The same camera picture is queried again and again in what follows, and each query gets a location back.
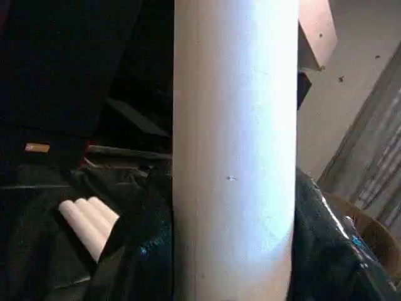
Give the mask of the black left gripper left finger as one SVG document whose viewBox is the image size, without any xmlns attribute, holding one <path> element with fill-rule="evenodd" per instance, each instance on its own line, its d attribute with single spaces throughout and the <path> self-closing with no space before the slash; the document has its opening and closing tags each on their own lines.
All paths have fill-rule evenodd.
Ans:
<svg viewBox="0 0 401 301">
<path fill-rule="evenodd" d="M 87 288 L 88 300 L 172 300 L 172 177 L 157 167 L 126 185 L 89 171 L 87 184 L 121 213 Z"/>
</svg>

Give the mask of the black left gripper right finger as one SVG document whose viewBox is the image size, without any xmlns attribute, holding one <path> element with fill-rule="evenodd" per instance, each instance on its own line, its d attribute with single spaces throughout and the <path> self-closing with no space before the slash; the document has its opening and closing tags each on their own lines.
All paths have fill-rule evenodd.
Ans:
<svg viewBox="0 0 401 301">
<path fill-rule="evenodd" d="M 395 240 L 377 220 L 297 174 L 290 300 L 394 300 Z"/>
</svg>

